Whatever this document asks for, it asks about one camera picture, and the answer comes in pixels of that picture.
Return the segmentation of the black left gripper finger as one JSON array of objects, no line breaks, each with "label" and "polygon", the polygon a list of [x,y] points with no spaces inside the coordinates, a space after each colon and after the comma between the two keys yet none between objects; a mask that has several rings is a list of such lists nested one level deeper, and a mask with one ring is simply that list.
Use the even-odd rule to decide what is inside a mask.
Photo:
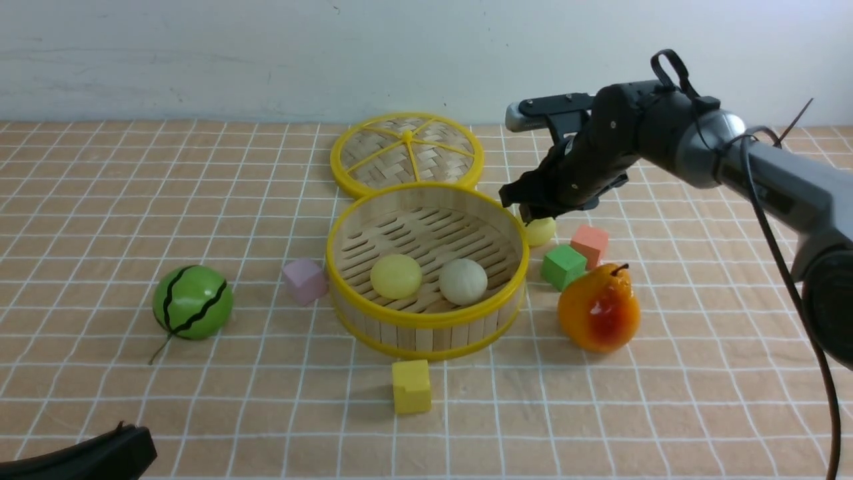
[{"label": "black left gripper finger", "polygon": [[46,455],[4,462],[2,479],[140,479],[158,453],[148,428],[120,422],[107,433]]}]

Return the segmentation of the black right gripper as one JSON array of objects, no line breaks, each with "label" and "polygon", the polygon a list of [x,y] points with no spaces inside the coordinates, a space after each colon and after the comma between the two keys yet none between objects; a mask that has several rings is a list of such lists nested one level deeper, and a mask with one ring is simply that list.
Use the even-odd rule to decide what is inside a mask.
[{"label": "black right gripper", "polygon": [[556,219],[589,199],[642,158],[674,173],[680,140],[694,122],[694,89],[658,80],[606,86],[572,148],[545,173],[525,172],[498,190],[504,209],[518,205],[522,222]]}]

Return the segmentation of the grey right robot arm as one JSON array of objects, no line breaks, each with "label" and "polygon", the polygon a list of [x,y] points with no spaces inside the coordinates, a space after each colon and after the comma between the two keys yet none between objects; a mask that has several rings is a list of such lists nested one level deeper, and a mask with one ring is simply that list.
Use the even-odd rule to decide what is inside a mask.
[{"label": "grey right robot arm", "polygon": [[540,165],[500,188],[525,222],[594,209],[647,160],[697,189],[725,186],[798,234],[790,269],[802,284],[806,331],[851,367],[851,174],[754,140],[715,98],[645,80],[518,101],[513,133],[548,129]]}]

